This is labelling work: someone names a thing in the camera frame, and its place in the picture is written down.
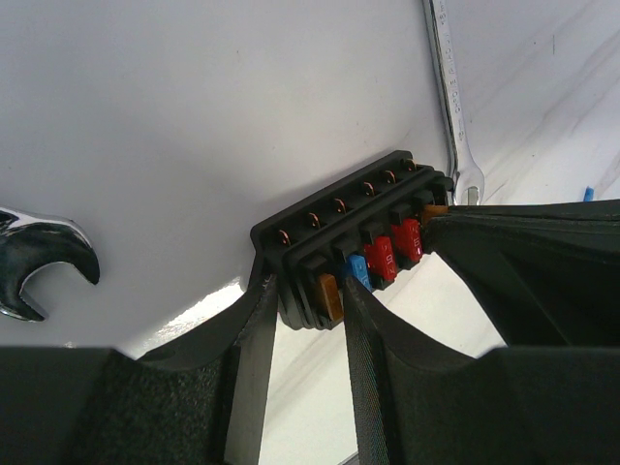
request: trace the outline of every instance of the chrome wrench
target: chrome wrench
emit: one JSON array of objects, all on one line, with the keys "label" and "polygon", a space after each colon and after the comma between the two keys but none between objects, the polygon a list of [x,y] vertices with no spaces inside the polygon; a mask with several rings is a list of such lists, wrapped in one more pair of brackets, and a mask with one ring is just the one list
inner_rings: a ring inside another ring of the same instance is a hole
[{"label": "chrome wrench", "polygon": [[422,2],[448,136],[448,173],[454,180],[452,200],[455,205],[479,205],[484,195],[484,175],[474,161],[465,133],[446,0]]},{"label": "chrome wrench", "polygon": [[23,287],[41,268],[57,263],[72,264],[92,284],[99,282],[99,260],[77,224],[0,206],[0,313],[43,321],[35,302],[22,299]]}]

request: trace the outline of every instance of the white surface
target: white surface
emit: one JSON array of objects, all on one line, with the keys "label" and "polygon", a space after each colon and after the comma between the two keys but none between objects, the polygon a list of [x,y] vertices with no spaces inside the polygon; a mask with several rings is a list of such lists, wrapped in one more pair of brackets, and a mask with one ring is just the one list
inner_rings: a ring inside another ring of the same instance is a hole
[{"label": "white surface", "polygon": [[137,357],[197,325],[254,224],[395,147],[442,168],[436,99],[409,0],[1,2],[0,203],[75,220],[102,270],[42,271],[48,320],[1,343]]},{"label": "white surface", "polygon": [[[620,3],[449,0],[448,7],[486,202],[578,202],[588,185],[596,199],[619,198]],[[377,293],[390,309],[472,356],[500,343],[439,258],[414,271],[406,284],[409,275],[398,276],[400,290]],[[340,463],[357,447],[342,331],[318,340],[278,331],[286,343],[276,346],[262,463]],[[307,377],[306,363],[314,367]]]}]

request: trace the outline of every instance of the black plastic housing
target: black plastic housing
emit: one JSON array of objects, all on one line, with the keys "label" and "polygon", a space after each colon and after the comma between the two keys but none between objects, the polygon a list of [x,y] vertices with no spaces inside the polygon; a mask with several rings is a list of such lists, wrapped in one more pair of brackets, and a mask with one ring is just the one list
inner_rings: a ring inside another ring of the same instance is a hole
[{"label": "black plastic housing", "polygon": [[[425,205],[447,204],[452,189],[442,172],[416,165],[411,152],[398,150],[256,225],[254,272],[278,275],[284,323],[293,329],[332,329],[340,323],[317,303],[318,275],[334,275],[342,288],[349,255],[363,256],[364,242],[392,236],[391,224],[419,217]],[[414,265],[395,249],[394,256],[399,271]],[[374,289],[391,284],[369,274]],[[259,277],[254,274],[251,281]]]}]

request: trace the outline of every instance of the red fuse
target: red fuse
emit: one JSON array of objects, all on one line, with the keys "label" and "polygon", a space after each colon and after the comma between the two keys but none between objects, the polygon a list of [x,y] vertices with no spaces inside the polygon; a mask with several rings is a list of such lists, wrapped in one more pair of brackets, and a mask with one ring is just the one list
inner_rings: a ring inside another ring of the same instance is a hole
[{"label": "red fuse", "polygon": [[366,260],[370,271],[378,274],[386,281],[393,281],[396,278],[396,263],[394,253],[391,251],[391,240],[386,235],[375,238],[373,245],[364,245]]},{"label": "red fuse", "polygon": [[402,226],[391,225],[394,233],[396,251],[413,262],[419,262],[422,258],[422,241],[419,236],[419,222],[407,218]]}]

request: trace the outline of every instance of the fuse box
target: fuse box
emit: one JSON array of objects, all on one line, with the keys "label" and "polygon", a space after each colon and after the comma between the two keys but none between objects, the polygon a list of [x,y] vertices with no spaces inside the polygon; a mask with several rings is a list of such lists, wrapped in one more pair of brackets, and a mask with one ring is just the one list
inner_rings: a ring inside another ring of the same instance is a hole
[{"label": "fuse box", "polygon": [[251,231],[251,281],[278,275],[280,314],[293,329],[342,321],[341,288],[353,275],[371,291],[421,258],[427,205],[447,205],[452,180],[398,150],[260,222]]}]

